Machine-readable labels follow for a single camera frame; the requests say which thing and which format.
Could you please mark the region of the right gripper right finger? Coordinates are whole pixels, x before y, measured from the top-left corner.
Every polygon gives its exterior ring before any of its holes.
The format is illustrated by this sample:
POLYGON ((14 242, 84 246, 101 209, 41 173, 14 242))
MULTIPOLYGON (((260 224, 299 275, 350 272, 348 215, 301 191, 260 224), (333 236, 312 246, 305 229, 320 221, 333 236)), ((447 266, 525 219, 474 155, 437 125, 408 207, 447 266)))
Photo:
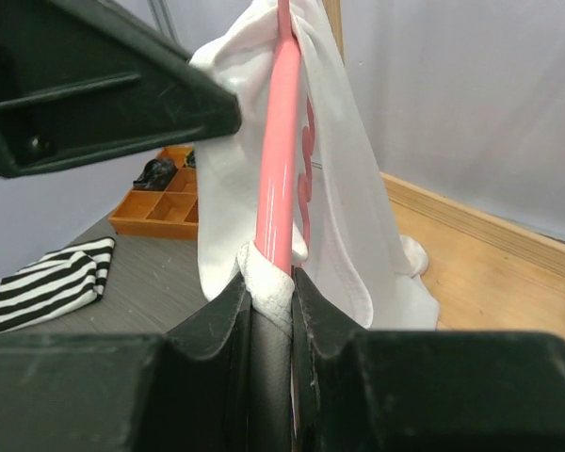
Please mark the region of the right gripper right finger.
POLYGON ((565 341, 369 331, 294 272, 300 451, 565 451, 565 341))

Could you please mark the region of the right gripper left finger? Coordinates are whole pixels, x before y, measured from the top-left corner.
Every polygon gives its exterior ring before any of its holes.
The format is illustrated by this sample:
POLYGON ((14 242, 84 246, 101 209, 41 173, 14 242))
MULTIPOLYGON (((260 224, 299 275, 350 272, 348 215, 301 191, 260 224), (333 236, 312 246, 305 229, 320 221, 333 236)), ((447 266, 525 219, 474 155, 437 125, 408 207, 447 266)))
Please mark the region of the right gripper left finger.
POLYGON ((165 334, 0 334, 0 451, 243 451, 241 276, 165 334))

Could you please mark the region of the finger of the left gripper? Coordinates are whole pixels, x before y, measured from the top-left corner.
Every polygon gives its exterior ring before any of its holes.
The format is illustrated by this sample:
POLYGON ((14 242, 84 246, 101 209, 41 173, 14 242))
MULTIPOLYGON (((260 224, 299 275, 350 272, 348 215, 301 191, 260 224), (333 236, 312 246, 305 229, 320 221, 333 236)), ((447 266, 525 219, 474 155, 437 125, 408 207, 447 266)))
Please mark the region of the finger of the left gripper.
POLYGON ((235 134, 190 59, 115 1, 0 1, 0 178, 235 134))

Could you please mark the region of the white shirt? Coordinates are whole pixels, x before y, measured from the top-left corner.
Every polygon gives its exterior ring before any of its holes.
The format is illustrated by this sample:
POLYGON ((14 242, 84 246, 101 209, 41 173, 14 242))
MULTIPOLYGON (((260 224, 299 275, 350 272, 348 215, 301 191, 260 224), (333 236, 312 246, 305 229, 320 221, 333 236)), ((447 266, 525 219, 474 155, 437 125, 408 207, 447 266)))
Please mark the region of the white shirt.
MULTIPOLYGON (((321 294, 367 329, 436 328, 440 306, 421 281, 423 248, 402 235, 351 92, 325 9, 291 5, 302 53, 299 120, 315 121, 311 236, 293 231, 293 259, 321 294)), ((280 298, 292 282, 254 247, 267 92, 278 34, 277 5, 254 1, 221 37, 192 57, 238 99, 239 131, 195 145, 199 196, 198 266, 207 299, 242 272, 259 308, 282 327, 280 298)))

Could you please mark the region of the pink hanger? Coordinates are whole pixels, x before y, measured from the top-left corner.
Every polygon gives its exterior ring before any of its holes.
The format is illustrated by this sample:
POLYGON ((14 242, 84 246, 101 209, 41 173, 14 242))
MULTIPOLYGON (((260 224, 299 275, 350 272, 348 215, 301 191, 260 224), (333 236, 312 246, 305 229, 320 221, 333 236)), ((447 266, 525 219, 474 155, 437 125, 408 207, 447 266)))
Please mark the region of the pink hanger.
POLYGON ((278 3, 277 20, 278 42, 268 93, 255 246, 270 263, 290 273, 301 55, 288 1, 278 3))

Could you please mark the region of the dark rolled sock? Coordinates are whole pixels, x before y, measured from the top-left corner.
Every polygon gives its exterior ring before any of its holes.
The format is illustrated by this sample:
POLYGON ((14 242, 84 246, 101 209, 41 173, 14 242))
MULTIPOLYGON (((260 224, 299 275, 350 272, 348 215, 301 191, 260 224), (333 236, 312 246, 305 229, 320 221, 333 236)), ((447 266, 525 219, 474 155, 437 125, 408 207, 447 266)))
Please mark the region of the dark rolled sock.
POLYGON ((150 160, 140 175, 133 181, 133 189, 142 191, 164 191, 177 173, 178 168, 171 158, 150 160))

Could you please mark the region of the black white striped cloth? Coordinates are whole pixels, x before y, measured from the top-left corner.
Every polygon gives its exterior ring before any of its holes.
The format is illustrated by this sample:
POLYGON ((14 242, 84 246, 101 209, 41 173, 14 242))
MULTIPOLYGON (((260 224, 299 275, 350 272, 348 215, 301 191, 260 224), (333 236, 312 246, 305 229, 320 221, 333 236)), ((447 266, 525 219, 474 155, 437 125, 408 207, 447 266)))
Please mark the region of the black white striped cloth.
POLYGON ((0 333, 70 314, 102 299, 116 247, 106 236, 44 254, 0 282, 0 333))

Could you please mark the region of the wooden compartment tray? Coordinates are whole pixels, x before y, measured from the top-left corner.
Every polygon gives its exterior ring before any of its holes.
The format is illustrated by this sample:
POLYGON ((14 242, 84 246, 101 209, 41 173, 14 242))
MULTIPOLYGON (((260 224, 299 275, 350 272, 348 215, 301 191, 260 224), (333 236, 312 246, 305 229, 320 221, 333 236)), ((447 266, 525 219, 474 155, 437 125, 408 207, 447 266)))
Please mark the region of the wooden compartment tray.
POLYGON ((165 147, 156 158, 171 158, 178 168, 169 185, 164 191, 142 191, 132 183, 109 221, 118 234, 195 241, 199 206, 193 147, 165 147))

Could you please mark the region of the wooden clothes rack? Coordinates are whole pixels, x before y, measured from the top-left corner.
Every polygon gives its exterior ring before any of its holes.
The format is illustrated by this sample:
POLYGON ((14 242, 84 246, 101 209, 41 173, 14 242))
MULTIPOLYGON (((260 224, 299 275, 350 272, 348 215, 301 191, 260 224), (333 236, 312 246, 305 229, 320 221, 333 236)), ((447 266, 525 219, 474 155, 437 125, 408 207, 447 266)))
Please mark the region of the wooden clothes rack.
POLYGON ((345 1, 345 64, 452 330, 565 338, 565 1, 345 1))

